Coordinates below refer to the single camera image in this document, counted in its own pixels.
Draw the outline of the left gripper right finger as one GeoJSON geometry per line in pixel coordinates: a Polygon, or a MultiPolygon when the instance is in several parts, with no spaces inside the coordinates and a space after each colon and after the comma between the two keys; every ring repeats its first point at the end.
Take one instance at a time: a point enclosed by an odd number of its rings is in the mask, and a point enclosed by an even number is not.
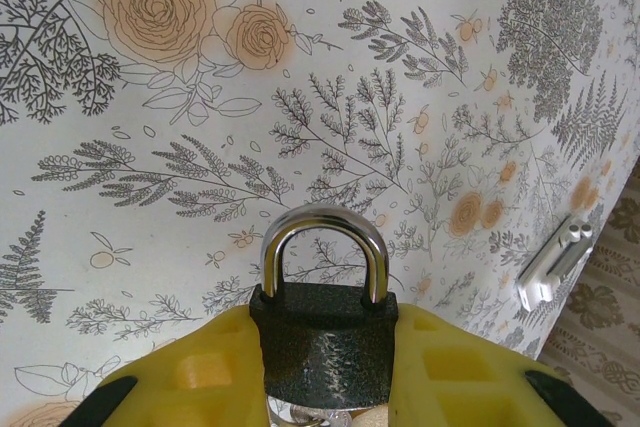
{"type": "Polygon", "coordinates": [[[607,426],[546,365],[402,304],[388,403],[392,426],[607,426]]]}

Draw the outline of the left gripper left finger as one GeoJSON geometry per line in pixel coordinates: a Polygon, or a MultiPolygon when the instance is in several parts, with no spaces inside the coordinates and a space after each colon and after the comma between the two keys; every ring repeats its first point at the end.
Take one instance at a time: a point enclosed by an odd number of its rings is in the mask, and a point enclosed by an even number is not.
{"type": "Polygon", "coordinates": [[[258,329],[234,307],[108,375],[64,426],[270,424],[258,329]]]}

